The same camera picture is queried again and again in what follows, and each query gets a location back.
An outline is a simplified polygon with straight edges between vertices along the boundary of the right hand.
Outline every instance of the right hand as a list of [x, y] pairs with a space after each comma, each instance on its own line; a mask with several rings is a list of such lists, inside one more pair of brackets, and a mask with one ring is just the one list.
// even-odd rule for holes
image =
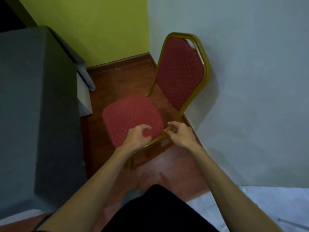
[[168, 131], [167, 134], [177, 146], [191, 149], [195, 145], [199, 145], [192, 129], [184, 123], [172, 121], [168, 122], [168, 125], [173, 131]]

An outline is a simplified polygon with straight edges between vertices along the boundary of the hand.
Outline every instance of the hand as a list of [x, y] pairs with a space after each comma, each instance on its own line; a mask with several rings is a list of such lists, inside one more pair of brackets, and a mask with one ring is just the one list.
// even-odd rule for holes
[[144, 129], [151, 129], [151, 127], [144, 124], [130, 129], [127, 138], [122, 144], [122, 147], [124, 147], [126, 150], [129, 150], [131, 153], [143, 149], [145, 145], [151, 141], [151, 136], [143, 136]]
[[191, 149], [196, 144], [199, 145], [192, 129], [184, 123], [172, 121], [168, 125], [173, 131], [168, 131], [167, 134], [177, 146]]

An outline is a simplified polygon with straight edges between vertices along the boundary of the chair backrest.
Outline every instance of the chair backrest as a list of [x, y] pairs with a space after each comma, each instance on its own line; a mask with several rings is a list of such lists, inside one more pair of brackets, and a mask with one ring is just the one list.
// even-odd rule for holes
[[204, 62], [186, 39], [173, 36], [167, 39], [155, 80], [177, 111], [203, 80], [204, 74]]

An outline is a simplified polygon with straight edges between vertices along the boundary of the baseboard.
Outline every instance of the baseboard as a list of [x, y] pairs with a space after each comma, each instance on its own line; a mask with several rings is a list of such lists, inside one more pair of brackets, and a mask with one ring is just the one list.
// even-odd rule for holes
[[128, 58], [124, 58], [124, 59], [120, 59], [120, 60], [116, 60], [113, 62], [109, 62], [109, 63], [104, 63], [104, 64], [100, 64], [97, 66], [92, 66], [92, 67], [88, 67], [87, 68], [87, 72], [91, 75], [91, 74], [96, 74], [96, 73], [100, 73], [103, 71], [107, 71], [107, 70], [111, 70], [111, 69], [115, 69], [118, 67], [122, 67], [122, 66], [126, 66], [132, 63], [137, 63], [137, 62], [141, 62], [144, 60], [153, 60], [152, 56], [150, 55], [150, 53], [145, 53], [145, 54], [139, 54], [139, 55], [135, 55], [135, 56], [131, 56]]
[[157, 63], [155, 62], [154, 58], [152, 57], [152, 55], [149, 53], [149, 58], [150, 58], [150, 61], [152, 62], [153, 66], [155, 68], [157, 68]]

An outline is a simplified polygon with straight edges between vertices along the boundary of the person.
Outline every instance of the person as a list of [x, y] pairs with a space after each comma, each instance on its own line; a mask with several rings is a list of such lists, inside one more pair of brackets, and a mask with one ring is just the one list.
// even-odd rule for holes
[[[222, 217], [230, 231], [282, 231], [255, 205], [199, 145], [191, 128], [184, 123], [169, 122], [171, 140], [186, 148], [201, 168]], [[91, 231], [104, 202], [126, 160], [141, 150], [151, 137], [139, 125], [129, 130], [123, 145], [59, 210], [37, 231]], [[121, 207], [103, 228], [106, 231], [217, 231], [214, 226], [177, 196], [159, 185], [153, 185], [141, 197]]]

